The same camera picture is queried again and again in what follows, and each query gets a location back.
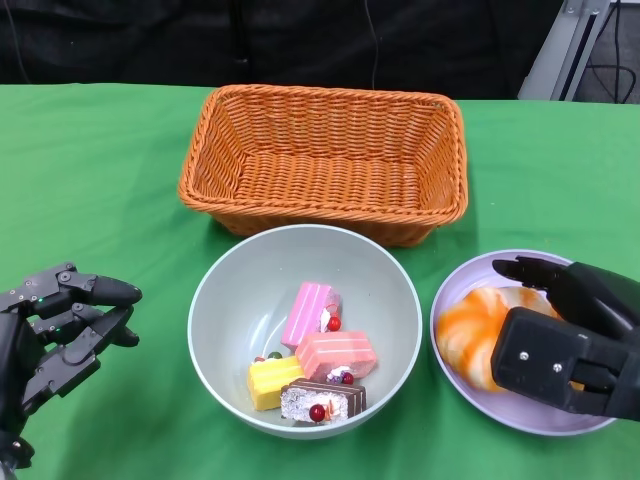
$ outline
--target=wicker basket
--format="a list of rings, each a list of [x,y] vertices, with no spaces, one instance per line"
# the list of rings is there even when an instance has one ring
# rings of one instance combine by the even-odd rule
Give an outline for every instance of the wicker basket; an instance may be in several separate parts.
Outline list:
[[[424,93],[222,87],[203,107],[178,192],[238,235],[324,223],[416,245],[467,207],[462,116]]]

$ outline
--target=croissant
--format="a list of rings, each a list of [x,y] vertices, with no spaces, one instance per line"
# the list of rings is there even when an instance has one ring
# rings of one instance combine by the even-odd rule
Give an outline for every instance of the croissant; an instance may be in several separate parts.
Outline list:
[[[443,360],[472,386],[503,391],[491,375],[491,354],[509,310],[526,307],[560,318],[537,291],[524,287],[482,287],[444,312],[436,326]]]

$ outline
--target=chocolate cake slice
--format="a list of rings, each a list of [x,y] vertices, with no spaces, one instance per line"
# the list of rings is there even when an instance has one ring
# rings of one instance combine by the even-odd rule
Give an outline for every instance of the chocolate cake slice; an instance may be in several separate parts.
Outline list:
[[[282,417],[299,422],[311,420],[309,410],[314,405],[325,409],[322,424],[343,422],[367,408],[367,393],[360,385],[319,383],[299,378],[282,387],[280,406]]]

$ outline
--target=purple plate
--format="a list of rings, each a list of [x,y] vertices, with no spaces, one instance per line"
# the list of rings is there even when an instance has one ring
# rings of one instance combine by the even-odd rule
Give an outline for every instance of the purple plate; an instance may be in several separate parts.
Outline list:
[[[615,419],[576,415],[536,402],[516,393],[489,393],[468,385],[446,365],[435,341],[435,326],[440,315],[462,300],[474,288],[483,286],[506,287],[519,285],[498,275],[491,266],[496,259],[511,260],[518,255],[551,260],[563,265],[571,263],[566,258],[533,250],[501,250],[473,258],[458,267],[438,290],[431,308],[431,344],[440,367],[456,389],[473,406],[494,420],[523,432],[547,436],[580,435],[593,432],[611,424]]]

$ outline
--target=black background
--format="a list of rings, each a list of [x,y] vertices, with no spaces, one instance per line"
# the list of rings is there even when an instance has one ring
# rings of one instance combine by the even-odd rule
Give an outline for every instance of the black background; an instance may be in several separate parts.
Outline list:
[[[237,0],[251,75],[235,62],[230,0],[7,0],[32,83],[370,88],[364,0]],[[515,98],[561,0],[368,0],[376,88]],[[23,83],[0,0],[0,82]]]

